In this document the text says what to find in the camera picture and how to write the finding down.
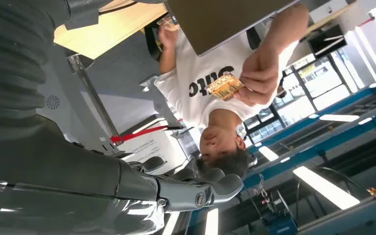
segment man's arm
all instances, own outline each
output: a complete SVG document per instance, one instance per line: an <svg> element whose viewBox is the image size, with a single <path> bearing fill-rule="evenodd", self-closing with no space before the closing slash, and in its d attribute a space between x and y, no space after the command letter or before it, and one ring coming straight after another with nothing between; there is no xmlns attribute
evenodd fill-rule
<svg viewBox="0 0 376 235"><path fill-rule="evenodd" d="M275 48L280 54L290 44L304 37L308 22L309 11L303 4L291 6L274 18L261 46Z"/></svg>
<svg viewBox="0 0 376 235"><path fill-rule="evenodd" d="M174 68L176 68L175 49L164 47L161 60L159 61L159 69L161 70L161 74L171 72Z"/></svg>
<svg viewBox="0 0 376 235"><path fill-rule="evenodd" d="M164 45L161 60L159 61L159 69L161 70L161 74L164 74L176 68L175 46L178 39L178 31L168 31L161 25L159 39Z"/></svg>
<svg viewBox="0 0 376 235"><path fill-rule="evenodd" d="M283 69L281 66L286 64L284 57L286 54L290 57L294 47L289 49L289 46L304 37L308 21L309 11L302 4L294 5L275 17L260 47L244 62L240 81L246 87L240 89L235 98L249 106L267 105L273 101L279 73Z"/></svg>

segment person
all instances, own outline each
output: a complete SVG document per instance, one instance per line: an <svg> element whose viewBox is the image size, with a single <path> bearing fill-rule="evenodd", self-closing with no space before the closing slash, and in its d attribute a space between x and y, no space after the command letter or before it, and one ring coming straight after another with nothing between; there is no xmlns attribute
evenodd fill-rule
<svg viewBox="0 0 376 235"><path fill-rule="evenodd" d="M248 152L236 128L273 101L280 71L306 33L308 21L307 8L293 5L274 18L255 51L242 33L202 57L195 54L182 30L160 27L162 75L155 85L187 125L206 127L200 139L200 167L220 168L240 177L246 173ZM245 85L229 101L206 90L225 71Z"/></svg>

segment white wall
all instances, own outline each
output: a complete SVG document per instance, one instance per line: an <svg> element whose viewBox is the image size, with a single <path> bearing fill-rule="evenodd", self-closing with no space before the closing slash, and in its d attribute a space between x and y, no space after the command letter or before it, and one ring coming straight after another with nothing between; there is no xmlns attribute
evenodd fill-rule
<svg viewBox="0 0 376 235"><path fill-rule="evenodd" d="M344 33L348 31L353 31L358 43L361 46L362 51L367 57L368 62L373 67L373 70L376 74L376 65L368 53L366 48L364 47L361 38L355 32L355 27L365 23L368 19L368 11L372 8L376 7L376 0L359 0L355 2L345 13L343 13L339 18L337 18L333 24L339 24ZM371 45L374 53L376 54L376 22L371 21L361 26L361 30L364 33L367 41ZM345 54L348 56L349 60L354 65L355 69L358 72L359 77L365 85L370 85L374 83L374 79L368 70L366 64L362 60L359 52L357 51L354 42L350 39L350 37L345 35L345 39L348 43L348 46L344 47L343 50Z"/></svg>

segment gray robot arm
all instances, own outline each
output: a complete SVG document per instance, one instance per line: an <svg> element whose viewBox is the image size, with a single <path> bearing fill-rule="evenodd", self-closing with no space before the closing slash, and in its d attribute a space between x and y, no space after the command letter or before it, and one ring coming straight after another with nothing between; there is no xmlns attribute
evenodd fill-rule
<svg viewBox="0 0 376 235"><path fill-rule="evenodd" d="M53 46L54 28L81 14L71 2L0 0L0 229L132 234L161 228L137 214L144 207L163 220L164 212L233 198L243 186L236 175L216 169L202 178L186 170L151 176L65 141L53 121L35 114L44 105L37 86L46 80L41 66ZM94 4L91 10L109 1L85 2Z"/></svg>

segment table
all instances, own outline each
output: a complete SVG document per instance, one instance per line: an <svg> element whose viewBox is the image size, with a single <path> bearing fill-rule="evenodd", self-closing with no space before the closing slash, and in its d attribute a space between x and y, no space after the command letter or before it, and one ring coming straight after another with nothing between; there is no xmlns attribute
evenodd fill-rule
<svg viewBox="0 0 376 235"><path fill-rule="evenodd" d="M167 6L198 56L297 0L169 0Z"/></svg>
<svg viewBox="0 0 376 235"><path fill-rule="evenodd" d="M131 2L115 0L101 11ZM131 7L100 16L99 23L96 25L73 30L67 30L62 25L54 32L54 42L96 59L166 12L163 4L139 2Z"/></svg>

